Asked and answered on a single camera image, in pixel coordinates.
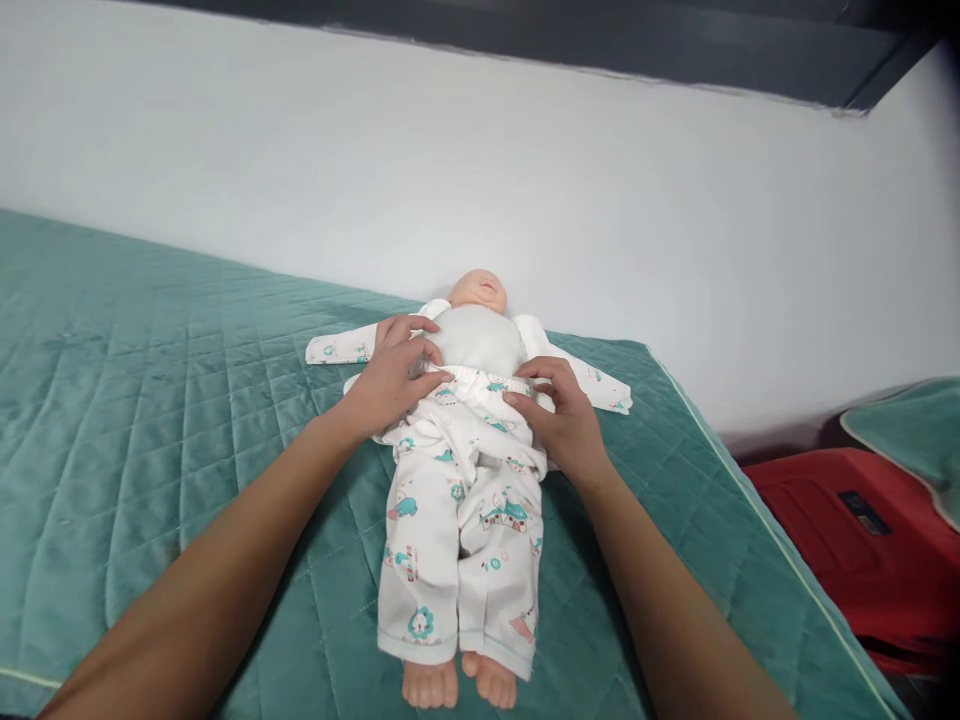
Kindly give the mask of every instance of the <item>sleeve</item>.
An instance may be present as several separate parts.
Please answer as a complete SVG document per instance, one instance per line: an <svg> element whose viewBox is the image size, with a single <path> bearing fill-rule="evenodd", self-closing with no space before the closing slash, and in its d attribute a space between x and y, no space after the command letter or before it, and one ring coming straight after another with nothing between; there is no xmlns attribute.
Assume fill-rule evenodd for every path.
<svg viewBox="0 0 960 720"><path fill-rule="evenodd" d="M436 299L431 300L413 314L423 315L433 320L449 307L450 303L446 300ZM376 323L336 335L320 335L307 344L307 364L346 365L365 363L373 355L376 342Z"/></svg>
<svg viewBox="0 0 960 720"><path fill-rule="evenodd" d="M601 372L592 365L588 365L580 358L561 350L556 345L552 345L547 340L547 334L544 332L540 321L532 315L518 315L513 318L513 321L520 331L520 337L523 339L528 359L538 355L565 359L573 368L573 374L577 378L580 389L590 398L590 402L595 408L620 413L621 415L630 414L633 399L630 396L629 385L620 382L612 375Z"/></svg>

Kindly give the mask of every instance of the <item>doll head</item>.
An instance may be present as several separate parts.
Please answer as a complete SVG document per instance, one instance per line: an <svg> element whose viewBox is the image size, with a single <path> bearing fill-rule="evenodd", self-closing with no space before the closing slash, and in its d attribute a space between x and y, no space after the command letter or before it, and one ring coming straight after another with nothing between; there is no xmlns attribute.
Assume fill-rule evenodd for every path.
<svg viewBox="0 0 960 720"><path fill-rule="evenodd" d="M447 298L453 307L483 305L503 315L507 309L507 291L489 270L471 270L457 281Z"/></svg>

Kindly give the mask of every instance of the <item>green cloth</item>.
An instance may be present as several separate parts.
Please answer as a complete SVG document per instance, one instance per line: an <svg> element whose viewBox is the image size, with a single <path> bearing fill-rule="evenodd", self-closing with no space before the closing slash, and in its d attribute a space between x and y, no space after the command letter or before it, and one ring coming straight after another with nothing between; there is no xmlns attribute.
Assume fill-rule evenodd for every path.
<svg viewBox="0 0 960 720"><path fill-rule="evenodd" d="M341 397L357 368L307 366L312 336L419 305L0 213L0 714L36 713L237 492ZM614 462L800 713L906 717L647 348L551 340L631 385L628 417L600 414ZM400 695L400 663L376 648L393 467L390 449L372 442L347 463L223 717L417 715ZM650 717L583 507L560 475L543 491L540 640L515 716ZM462 675L456 716L496 716Z"/></svg>
<svg viewBox="0 0 960 720"><path fill-rule="evenodd" d="M847 410L844 429L923 482L937 511L960 531L960 378L915 385Z"/></svg>

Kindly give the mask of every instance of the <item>white fabric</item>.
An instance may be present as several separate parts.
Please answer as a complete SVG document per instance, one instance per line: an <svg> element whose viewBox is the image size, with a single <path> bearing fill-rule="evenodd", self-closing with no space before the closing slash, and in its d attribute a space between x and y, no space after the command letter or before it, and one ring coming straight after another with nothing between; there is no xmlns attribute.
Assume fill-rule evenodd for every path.
<svg viewBox="0 0 960 720"><path fill-rule="evenodd" d="M536 649L546 456L503 392L529 393L529 381L454 370L452 382L382 438L394 446L397 471L387 502L377 644L433 665L452 658L459 643L527 680Z"/></svg>
<svg viewBox="0 0 960 720"><path fill-rule="evenodd" d="M450 310L450 307L448 301L436 299L428 302L415 314L436 320L441 313ZM540 321L532 315L517 315L511 320L520 333L520 339L523 342L525 351L523 362L539 355L565 358L572 366L580 388L590 398L590 402L595 408L620 413L621 415L630 414L633 399L630 397L630 387L628 385L601 372L592 365L588 365L556 345L552 345L547 339L547 334ZM376 334L377 326L374 324L356 330L348 330L337 335L315 337L307 345L307 363L310 365L333 365L367 362L373 354ZM345 391L349 389L352 380L351 378L347 381ZM538 396L537 401L541 405L548 410L553 410L553 403L547 396L539 393Z"/></svg>
<svg viewBox="0 0 960 720"><path fill-rule="evenodd" d="M424 337L440 349L446 365L511 377L527 359L517 326L483 305L444 310L434 322L440 332L424 333Z"/></svg>

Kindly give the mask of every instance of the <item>baby pajama pants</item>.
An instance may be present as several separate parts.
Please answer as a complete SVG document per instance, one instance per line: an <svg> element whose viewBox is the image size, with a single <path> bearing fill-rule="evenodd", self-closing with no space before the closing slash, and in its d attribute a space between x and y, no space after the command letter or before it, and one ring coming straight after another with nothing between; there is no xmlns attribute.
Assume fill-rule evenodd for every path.
<svg viewBox="0 0 960 720"><path fill-rule="evenodd" d="M519 378L445 367L437 388L383 436L397 471L380 574L381 650L436 665L461 650L524 680L536 646L546 457L504 391Z"/></svg>

